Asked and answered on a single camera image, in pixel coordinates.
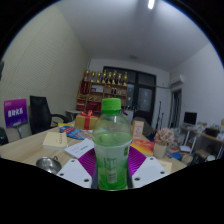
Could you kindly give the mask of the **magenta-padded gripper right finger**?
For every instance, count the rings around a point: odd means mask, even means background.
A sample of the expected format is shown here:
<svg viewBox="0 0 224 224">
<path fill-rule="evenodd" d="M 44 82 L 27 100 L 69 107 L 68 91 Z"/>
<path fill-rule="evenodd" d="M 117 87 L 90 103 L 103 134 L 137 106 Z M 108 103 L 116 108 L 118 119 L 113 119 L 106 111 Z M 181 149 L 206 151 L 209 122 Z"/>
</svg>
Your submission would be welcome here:
<svg viewBox="0 0 224 224">
<path fill-rule="evenodd" d="M 129 189 L 141 188 L 163 177 L 168 172 L 154 157 L 147 157 L 131 147 L 128 156 L 127 184 Z"/>
</svg>

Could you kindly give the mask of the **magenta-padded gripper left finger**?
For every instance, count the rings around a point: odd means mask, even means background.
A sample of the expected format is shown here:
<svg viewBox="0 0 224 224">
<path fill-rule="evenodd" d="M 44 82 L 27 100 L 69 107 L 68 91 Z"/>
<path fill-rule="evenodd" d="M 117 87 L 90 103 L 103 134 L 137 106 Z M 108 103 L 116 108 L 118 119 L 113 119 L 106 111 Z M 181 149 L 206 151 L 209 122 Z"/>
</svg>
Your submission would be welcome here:
<svg viewBox="0 0 224 224">
<path fill-rule="evenodd" d="M 58 176 L 84 188 L 97 188 L 98 173 L 93 149 L 79 159 L 70 159 L 58 172 Z"/>
</svg>

